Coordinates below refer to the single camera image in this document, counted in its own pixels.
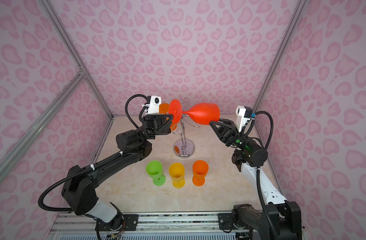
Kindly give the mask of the orange wine glass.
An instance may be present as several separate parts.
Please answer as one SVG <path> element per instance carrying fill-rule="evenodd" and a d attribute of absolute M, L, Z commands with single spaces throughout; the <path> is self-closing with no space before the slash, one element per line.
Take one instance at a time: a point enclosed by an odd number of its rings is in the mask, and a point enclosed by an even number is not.
<path fill-rule="evenodd" d="M 209 165 L 203 160 L 195 161 L 193 164 L 193 184 L 197 187 L 201 187 L 205 184 L 205 177 L 209 171 Z"/>
<path fill-rule="evenodd" d="M 167 104 L 167 103 L 162 103 L 160 106 L 159 106 L 159 113 L 160 114 L 167 114 L 168 112 L 169 112 L 169 104 Z M 177 125 L 175 124 L 172 124 L 171 125 L 171 129 L 172 129 L 172 131 L 174 131 L 174 130 L 176 130 L 176 128 L 177 128 Z"/>

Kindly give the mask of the red wine glass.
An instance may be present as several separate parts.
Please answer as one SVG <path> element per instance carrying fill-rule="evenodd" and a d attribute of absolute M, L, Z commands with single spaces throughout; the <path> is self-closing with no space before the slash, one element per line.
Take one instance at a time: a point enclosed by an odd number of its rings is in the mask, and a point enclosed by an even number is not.
<path fill-rule="evenodd" d="M 173 100 L 169 105 L 169 115 L 172 115 L 172 125 L 180 122 L 182 115 L 188 115 L 194 122 L 200 125 L 209 125 L 211 121 L 217 122 L 220 119 L 220 109 L 213 103 L 200 103 L 194 105 L 188 111 L 183 111 L 178 100 Z"/>

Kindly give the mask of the green wine glass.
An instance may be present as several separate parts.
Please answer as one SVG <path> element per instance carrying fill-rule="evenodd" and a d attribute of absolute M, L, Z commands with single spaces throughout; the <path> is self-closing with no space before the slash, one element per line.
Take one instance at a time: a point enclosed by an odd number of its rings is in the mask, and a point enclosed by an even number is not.
<path fill-rule="evenodd" d="M 154 185 L 162 186 L 165 183 L 166 177 L 161 162 L 150 161 L 146 166 L 146 172 L 152 178 Z"/>

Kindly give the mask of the yellow wine glass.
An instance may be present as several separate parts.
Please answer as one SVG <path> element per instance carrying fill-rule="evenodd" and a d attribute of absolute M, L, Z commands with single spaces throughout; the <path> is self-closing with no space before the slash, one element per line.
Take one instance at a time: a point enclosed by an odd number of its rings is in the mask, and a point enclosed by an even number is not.
<path fill-rule="evenodd" d="M 175 188 L 180 189 L 185 185 L 185 167 L 181 163 L 173 163 L 169 167 L 169 174 L 172 184 Z"/>

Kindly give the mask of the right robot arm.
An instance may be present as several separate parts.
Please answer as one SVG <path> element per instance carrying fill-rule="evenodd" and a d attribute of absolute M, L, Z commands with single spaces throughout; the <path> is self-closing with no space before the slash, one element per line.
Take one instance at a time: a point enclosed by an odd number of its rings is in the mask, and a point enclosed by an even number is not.
<path fill-rule="evenodd" d="M 267 150 L 259 140 L 240 132 L 231 120 L 211 121 L 210 126 L 222 143 L 235 148 L 232 163 L 254 186 L 262 206 L 259 211 L 251 204 L 235 205 L 224 231 L 247 228 L 258 231 L 262 240 L 300 240 L 301 209 L 296 202 L 288 201 L 262 170 Z"/>

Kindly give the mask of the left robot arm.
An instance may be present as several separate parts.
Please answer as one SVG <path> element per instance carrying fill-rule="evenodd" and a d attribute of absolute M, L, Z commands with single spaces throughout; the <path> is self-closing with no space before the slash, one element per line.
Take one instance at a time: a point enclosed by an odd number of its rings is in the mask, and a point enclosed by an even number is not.
<path fill-rule="evenodd" d="M 119 152 L 84 168 L 72 167 L 61 191 L 72 211 L 77 216 L 95 219 L 106 229 L 122 230 L 122 212 L 114 204 L 99 199 L 96 188 L 120 170 L 149 156 L 152 151 L 150 140 L 170 134 L 173 119 L 173 115 L 145 115 L 140 127 L 116 136 Z"/>

